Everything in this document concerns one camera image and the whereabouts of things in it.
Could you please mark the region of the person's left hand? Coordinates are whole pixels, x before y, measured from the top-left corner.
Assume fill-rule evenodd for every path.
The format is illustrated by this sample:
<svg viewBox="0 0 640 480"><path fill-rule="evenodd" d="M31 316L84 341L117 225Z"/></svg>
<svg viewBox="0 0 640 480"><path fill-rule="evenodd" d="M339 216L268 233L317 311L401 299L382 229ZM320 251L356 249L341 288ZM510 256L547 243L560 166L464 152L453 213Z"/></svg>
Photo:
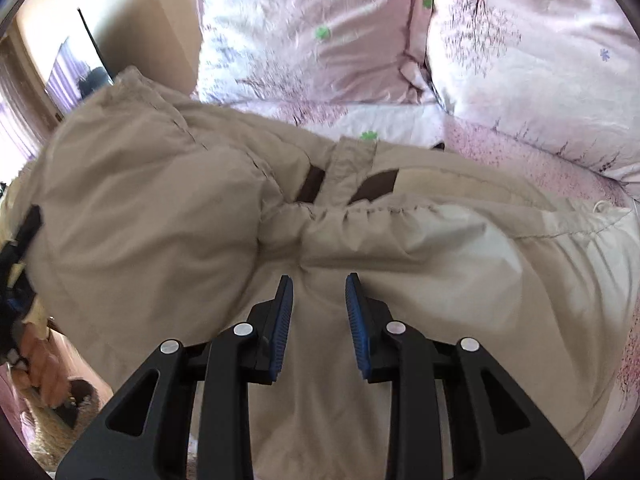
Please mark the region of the person's left hand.
<svg viewBox="0 0 640 480"><path fill-rule="evenodd" d="M32 323L24 325L20 355L28 361L28 367L27 370L12 370L17 390L24 392L36 388L41 402L49 408L63 404L70 393L66 371L47 341L38 337Z"/></svg>

